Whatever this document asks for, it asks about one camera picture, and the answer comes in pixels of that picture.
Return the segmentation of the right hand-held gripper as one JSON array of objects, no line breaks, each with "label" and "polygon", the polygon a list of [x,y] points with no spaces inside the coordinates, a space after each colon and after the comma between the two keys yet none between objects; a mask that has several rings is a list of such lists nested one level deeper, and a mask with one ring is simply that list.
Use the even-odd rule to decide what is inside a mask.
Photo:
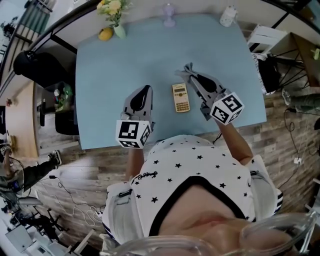
[{"label": "right hand-held gripper", "polygon": [[213,118],[228,125],[238,118],[245,107],[235,92],[223,87],[212,76],[198,74],[196,78],[192,75],[191,86],[197,95],[201,95],[200,111],[206,120]]}]

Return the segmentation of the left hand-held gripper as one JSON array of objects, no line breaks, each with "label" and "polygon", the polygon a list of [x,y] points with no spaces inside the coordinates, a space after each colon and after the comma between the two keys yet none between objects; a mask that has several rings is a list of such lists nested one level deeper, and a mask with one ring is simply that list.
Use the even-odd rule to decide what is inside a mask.
[{"label": "left hand-held gripper", "polygon": [[143,149],[153,132],[153,88],[144,85],[124,101],[120,119],[116,121],[115,139],[123,148]]}]

